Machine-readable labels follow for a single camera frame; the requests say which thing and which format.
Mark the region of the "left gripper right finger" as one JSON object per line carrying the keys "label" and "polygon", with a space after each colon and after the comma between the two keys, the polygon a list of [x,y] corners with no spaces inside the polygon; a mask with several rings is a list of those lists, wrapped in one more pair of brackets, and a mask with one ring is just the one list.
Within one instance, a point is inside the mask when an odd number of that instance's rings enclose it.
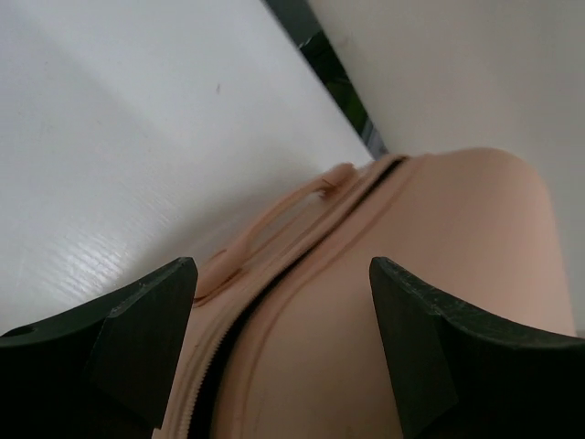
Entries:
{"label": "left gripper right finger", "polygon": [[377,257],[369,279],[407,438],[581,438],[584,342],[525,326]]}

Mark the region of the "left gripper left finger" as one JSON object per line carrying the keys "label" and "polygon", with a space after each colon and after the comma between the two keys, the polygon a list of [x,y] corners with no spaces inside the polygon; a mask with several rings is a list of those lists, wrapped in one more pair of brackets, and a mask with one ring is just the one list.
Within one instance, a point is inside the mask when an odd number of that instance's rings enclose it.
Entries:
{"label": "left gripper left finger", "polygon": [[149,438],[163,424],[197,285],[178,258],[1,336],[4,438]]}

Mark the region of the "pink hard-shell suitcase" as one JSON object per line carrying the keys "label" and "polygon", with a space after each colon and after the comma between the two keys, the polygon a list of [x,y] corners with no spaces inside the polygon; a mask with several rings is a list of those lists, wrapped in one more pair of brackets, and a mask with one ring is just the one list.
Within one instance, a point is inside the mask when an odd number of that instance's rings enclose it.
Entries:
{"label": "pink hard-shell suitcase", "polygon": [[538,173],[386,155],[199,270],[157,438],[581,438],[584,341]]}

